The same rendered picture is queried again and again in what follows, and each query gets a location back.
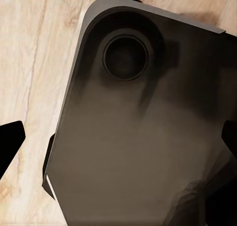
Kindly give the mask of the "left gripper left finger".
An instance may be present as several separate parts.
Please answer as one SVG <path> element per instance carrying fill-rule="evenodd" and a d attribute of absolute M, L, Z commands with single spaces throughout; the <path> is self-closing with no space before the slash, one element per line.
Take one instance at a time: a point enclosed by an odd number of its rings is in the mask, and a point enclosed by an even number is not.
<path fill-rule="evenodd" d="M 0 179 L 26 138 L 22 121 L 0 126 Z"/>

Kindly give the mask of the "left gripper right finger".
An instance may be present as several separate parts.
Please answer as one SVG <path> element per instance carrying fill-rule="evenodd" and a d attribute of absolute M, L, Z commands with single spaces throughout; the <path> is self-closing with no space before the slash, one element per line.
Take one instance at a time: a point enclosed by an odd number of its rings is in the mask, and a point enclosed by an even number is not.
<path fill-rule="evenodd" d="M 237 160 L 237 122 L 226 120 L 221 138 Z"/>

